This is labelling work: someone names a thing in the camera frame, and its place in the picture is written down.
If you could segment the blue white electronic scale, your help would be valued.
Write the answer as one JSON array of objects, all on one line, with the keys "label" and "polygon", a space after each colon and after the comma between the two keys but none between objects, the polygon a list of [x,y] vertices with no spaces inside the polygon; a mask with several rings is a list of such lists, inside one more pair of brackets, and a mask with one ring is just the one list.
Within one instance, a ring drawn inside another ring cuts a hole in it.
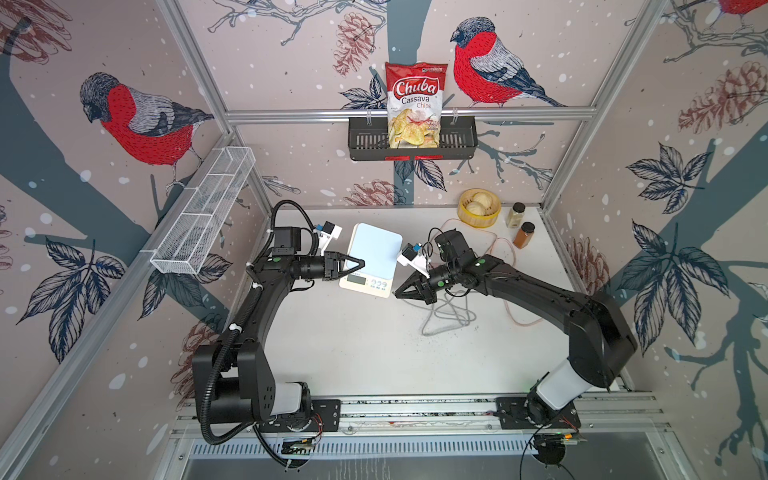
[{"label": "blue white electronic scale", "polygon": [[347,255],[363,260],[365,266],[339,280],[342,289],[388,298],[394,283],[402,236],[374,225],[358,223],[352,233]]}]

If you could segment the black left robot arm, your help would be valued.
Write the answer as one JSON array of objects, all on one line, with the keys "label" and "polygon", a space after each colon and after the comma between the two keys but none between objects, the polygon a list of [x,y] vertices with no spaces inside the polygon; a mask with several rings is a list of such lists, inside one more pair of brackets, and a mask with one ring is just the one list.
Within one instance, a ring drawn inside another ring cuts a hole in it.
[{"label": "black left robot arm", "polygon": [[327,419],[315,410],[307,383],[276,381],[265,353],[269,330],[282,302],[296,291],[296,281],[312,287],[318,280],[342,279],[365,262],[322,247],[333,236],[331,222],[317,226],[308,221],[301,228],[276,221],[272,215],[264,246],[246,265],[250,287],[245,300],[226,330],[196,349],[191,366],[197,419],[207,444],[225,444],[251,429],[273,461],[298,470],[305,460],[282,457],[267,443],[262,426],[274,421],[288,430],[313,426],[314,435],[298,443],[312,451]]}]

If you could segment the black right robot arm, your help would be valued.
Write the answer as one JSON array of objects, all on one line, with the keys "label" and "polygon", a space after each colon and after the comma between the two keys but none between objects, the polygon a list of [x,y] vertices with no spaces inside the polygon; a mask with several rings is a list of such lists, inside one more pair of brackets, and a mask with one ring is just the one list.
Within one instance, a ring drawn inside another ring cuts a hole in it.
[{"label": "black right robot arm", "polygon": [[478,256],[455,229],[435,244],[442,263],[412,273],[396,290],[401,300],[437,302],[438,293],[460,285],[516,304],[557,327],[568,337],[568,353],[531,388],[523,418],[538,436],[566,418],[573,401],[591,388],[608,389],[638,349],[626,318],[607,295],[587,295],[525,274],[504,260]]}]

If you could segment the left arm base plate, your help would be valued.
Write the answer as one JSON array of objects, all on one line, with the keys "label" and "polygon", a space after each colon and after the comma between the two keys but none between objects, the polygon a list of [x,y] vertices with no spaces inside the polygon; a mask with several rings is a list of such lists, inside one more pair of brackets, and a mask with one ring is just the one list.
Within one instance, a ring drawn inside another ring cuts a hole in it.
[{"label": "left arm base plate", "polygon": [[337,432],[342,403],[339,399],[313,399],[307,412],[273,417],[258,426],[262,434],[317,434]]}]

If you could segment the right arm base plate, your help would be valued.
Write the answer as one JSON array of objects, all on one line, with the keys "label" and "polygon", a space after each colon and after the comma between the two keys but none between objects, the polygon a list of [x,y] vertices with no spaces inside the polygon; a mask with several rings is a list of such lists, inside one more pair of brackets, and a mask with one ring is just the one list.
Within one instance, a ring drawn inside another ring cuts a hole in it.
[{"label": "right arm base plate", "polygon": [[543,401],[524,395],[510,395],[495,399],[494,415],[503,430],[536,429],[541,426],[554,429],[581,428],[581,421],[573,402],[561,410],[550,408]]}]

